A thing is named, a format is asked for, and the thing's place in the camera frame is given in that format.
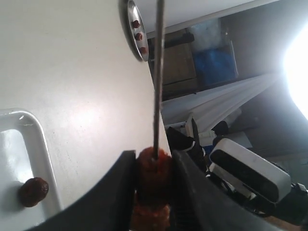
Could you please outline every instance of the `light source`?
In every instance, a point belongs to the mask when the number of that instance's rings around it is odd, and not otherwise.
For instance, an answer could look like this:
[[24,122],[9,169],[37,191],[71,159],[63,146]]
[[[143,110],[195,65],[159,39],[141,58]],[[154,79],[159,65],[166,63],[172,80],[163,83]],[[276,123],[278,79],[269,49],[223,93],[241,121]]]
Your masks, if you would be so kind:
[[308,119],[308,25],[292,42],[284,59],[290,95]]

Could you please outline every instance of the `round metal plate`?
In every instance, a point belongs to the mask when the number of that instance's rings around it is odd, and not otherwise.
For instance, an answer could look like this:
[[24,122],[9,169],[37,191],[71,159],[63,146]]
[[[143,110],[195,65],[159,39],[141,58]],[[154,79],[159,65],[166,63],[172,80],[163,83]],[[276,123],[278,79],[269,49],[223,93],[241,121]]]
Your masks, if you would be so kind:
[[[145,29],[144,29],[144,26],[143,26],[143,22],[142,22],[139,10],[138,10],[138,8],[135,5],[133,0],[128,1],[127,12],[128,12],[128,26],[129,26],[129,31],[130,31],[130,34],[131,34],[131,39],[133,41],[133,45],[136,48],[137,53],[141,57],[141,59],[146,62],[149,59],[148,39],[146,37],[146,32],[145,32]],[[133,27],[132,23],[135,20],[138,20],[140,27],[138,27],[138,28]],[[142,40],[141,41],[137,41],[135,39],[135,35],[137,33],[142,34]],[[146,53],[141,53],[141,51],[140,51],[141,47],[146,48]]]

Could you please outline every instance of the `sausage piece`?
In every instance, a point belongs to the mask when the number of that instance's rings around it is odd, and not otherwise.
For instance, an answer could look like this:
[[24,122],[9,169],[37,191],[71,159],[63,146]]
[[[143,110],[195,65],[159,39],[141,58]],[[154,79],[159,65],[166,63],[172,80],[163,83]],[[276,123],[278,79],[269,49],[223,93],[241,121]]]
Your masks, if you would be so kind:
[[40,177],[27,180],[18,190],[18,198],[24,207],[33,207],[42,201],[49,191],[49,185]]

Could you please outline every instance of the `red food on skewer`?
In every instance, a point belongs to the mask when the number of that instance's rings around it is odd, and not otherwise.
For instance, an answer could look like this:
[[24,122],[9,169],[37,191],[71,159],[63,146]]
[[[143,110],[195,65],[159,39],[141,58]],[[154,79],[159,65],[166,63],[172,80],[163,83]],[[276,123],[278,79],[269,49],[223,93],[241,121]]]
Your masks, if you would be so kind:
[[162,231],[169,224],[172,159],[159,149],[144,149],[137,158],[137,192],[131,217],[133,231]]
[[140,23],[138,20],[135,20],[134,22],[132,22],[133,28],[137,29],[140,27]]
[[137,200],[152,211],[167,205],[170,199],[172,159],[159,149],[158,159],[153,147],[144,149],[137,159]]
[[137,41],[141,41],[142,40],[142,33],[137,33],[136,35],[135,35],[135,39],[137,40]]

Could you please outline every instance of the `meatball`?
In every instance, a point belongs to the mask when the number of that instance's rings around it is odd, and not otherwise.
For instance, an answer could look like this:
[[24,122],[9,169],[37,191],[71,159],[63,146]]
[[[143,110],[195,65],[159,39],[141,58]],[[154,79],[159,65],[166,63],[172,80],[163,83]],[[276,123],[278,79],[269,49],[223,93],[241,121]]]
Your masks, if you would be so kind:
[[134,22],[132,22],[133,28],[137,29],[140,27],[140,23],[138,20],[135,20]]
[[43,200],[49,190],[49,185],[40,177],[27,180],[18,190],[18,198],[24,207],[33,207]]
[[137,200],[152,211],[162,209],[170,199],[172,159],[159,149],[158,159],[154,148],[144,149],[137,158]]
[[148,49],[146,49],[146,47],[140,47],[141,54],[146,54],[147,52],[148,52]]
[[135,39],[136,39],[137,41],[141,41],[141,40],[142,40],[142,33],[137,33],[137,34],[135,35]]

